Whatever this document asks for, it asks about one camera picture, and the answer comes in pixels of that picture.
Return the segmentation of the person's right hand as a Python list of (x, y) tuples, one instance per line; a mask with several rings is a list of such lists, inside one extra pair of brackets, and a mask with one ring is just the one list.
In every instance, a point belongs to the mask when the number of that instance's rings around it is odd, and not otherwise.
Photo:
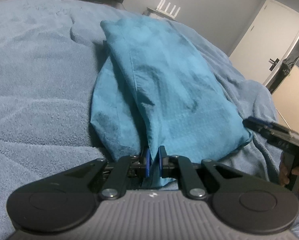
[[(284, 154), (281, 154), (281, 161), (280, 161), (280, 173), (279, 173), (279, 180), (280, 180), (280, 185), (281, 186), (285, 186), (289, 184), (289, 179), (288, 179), (288, 169), (284, 164)], [(299, 176), (299, 167), (296, 167), (294, 169), (292, 169), (292, 174)]]

